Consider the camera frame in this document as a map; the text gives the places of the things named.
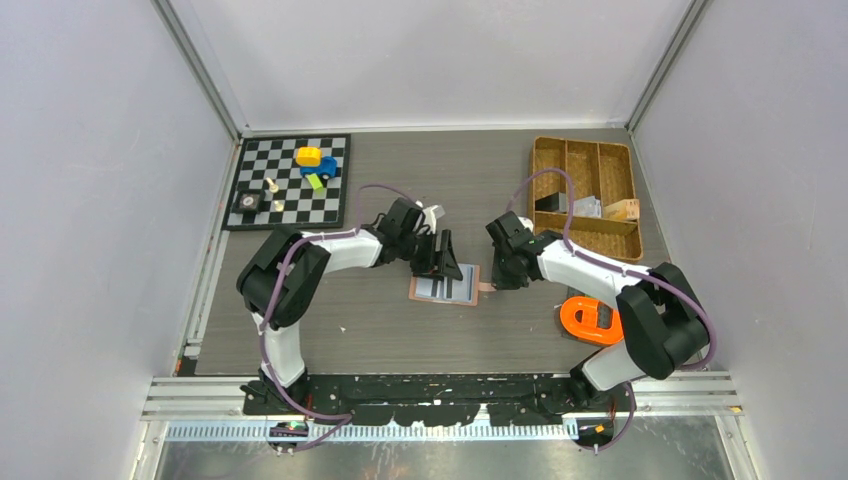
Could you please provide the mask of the pink leather card holder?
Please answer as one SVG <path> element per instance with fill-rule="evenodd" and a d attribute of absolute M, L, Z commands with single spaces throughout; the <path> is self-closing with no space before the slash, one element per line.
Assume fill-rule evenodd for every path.
<path fill-rule="evenodd" d="M 479 265 L 460 263 L 459 269 L 463 275 L 462 280 L 412 277 L 409 299 L 436 304 L 474 307 L 478 304 L 482 294 L 495 291 L 495 287 L 491 283 L 481 280 Z"/>

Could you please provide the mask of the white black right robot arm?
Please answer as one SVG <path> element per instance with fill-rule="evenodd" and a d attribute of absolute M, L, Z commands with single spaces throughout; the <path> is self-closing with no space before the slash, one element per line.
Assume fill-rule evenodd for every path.
<path fill-rule="evenodd" d="M 686 276 L 665 262 L 655 268 L 623 263 L 591 252 L 546 230 L 535 233 L 512 211 L 490 222 L 494 247 L 492 282 L 518 290 L 533 281 L 572 287 L 619 314 L 623 338 L 571 369 L 568 397 L 596 410 L 611 390 L 633 380 L 663 380 L 691 367 L 691 358 L 709 346 L 711 323 Z"/>

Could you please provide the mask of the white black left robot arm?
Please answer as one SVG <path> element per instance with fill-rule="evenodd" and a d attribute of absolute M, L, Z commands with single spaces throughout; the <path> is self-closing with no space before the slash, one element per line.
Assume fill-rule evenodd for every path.
<path fill-rule="evenodd" d="M 280 412 L 305 408 L 307 368 L 300 321 L 323 276 L 408 262 L 418 278 L 461 281 L 451 233 L 437 227 L 444 209 L 405 197 L 374 221 L 351 230 L 306 234 L 289 226 L 272 232 L 237 278 L 236 289 L 260 339 L 260 378 Z"/>

